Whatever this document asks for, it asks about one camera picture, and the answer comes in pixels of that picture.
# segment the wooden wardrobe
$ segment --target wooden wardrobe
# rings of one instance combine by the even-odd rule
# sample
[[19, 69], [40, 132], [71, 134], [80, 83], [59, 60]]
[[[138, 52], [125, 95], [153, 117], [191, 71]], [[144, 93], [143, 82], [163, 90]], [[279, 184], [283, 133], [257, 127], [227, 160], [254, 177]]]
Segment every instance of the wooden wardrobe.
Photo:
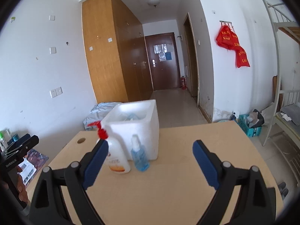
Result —
[[82, 4], [86, 59], [101, 102], [148, 100], [153, 92], [143, 27], [121, 0]]

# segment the blue spray bottle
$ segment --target blue spray bottle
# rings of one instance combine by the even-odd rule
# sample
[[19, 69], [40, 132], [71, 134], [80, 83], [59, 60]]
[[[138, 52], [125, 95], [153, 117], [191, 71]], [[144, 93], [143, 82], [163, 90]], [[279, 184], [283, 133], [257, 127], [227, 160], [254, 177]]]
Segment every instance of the blue spray bottle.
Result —
[[136, 134], [132, 136], [131, 143], [132, 143], [131, 155], [135, 167], [141, 172], [146, 171], [149, 168], [150, 164], [145, 153], [145, 148], [144, 146], [141, 145], [139, 137]]

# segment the blue gripper pad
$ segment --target blue gripper pad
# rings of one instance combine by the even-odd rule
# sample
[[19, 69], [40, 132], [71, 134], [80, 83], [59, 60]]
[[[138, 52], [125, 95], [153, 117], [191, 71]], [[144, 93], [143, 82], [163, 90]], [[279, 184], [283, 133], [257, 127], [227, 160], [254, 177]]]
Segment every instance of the blue gripper pad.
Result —
[[90, 163], [86, 167], [84, 171], [84, 181], [83, 181], [83, 188], [87, 190], [88, 187], [92, 186], [97, 178], [98, 173], [103, 165], [103, 162], [108, 154], [108, 143], [106, 140], [103, 141], [101, 146], [96, 150], [91, 152], [94, 156], [91, 158]]
[[212, 186], [217, 190], [219, 188], [218, 172], [215, 166], [210, 161], [208, 155], [210, 152], [202, 143], [202, 141], [195, 141], [193, 144], [193, 154], [200, 166], [209, 186]]

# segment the doorway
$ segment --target doorway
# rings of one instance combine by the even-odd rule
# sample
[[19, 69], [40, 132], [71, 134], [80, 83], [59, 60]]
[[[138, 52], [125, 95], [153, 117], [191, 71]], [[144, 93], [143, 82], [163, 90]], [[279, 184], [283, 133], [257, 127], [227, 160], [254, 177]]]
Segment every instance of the doorway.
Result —
[[180, 88], [180, 71], [174, 33], [145, 37], [153, 90]]
[[190, 93], [194, 100], [198, 103], [198, 69], [197, 69], [197, 55], [195, 50], [193, 30], [191, 26], [190, 16], [187, 15], [184, 24], [185, 41], [187, 44], [187, 55], [190, 66]]

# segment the red bag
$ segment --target red bag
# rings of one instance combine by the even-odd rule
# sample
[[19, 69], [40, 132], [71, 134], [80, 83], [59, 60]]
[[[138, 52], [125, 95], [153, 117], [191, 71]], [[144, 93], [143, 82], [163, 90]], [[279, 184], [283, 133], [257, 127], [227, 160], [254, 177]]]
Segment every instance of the red bag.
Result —
[[240, 42], [236, 33], [231, 31], [228, 25], [222, 25], [220, 32], [216, 38], [217, 44], [228, 50], [236, 51], [236, 66], [250, 67], [245, 50], [240, 46]]
[[223, 25], [219, 31], [219, 34], [216, 38], [217, 44], [221, 47], [224, 47], [228, 50], [231, 50], [233, 47], [231, 30], [228, 25]]
[[241, 46], [240, 46], [240, 42], [239, 42], [238, 36], [233, 31], [230, 31], [230, 32], [231, 32], [231, 37], [232, 37], [232, 47], [231, 47], [231, 50], [240, 51], [241, 50]]
[[232, 50], [236, 51], [236, 66], [238, 68], [243, 66], [250, 67], [250, 64], [247, 59], [247, 54], [245, 50], [240, 46], [238, 36], [233, 31], [231, 31], [231, 36], [233, 42]]
[[241, 46], [240, 48], [240, 51], [236, 51], [236, 66], [238, 68], [243, 66], [250, 67], [245, 50]]

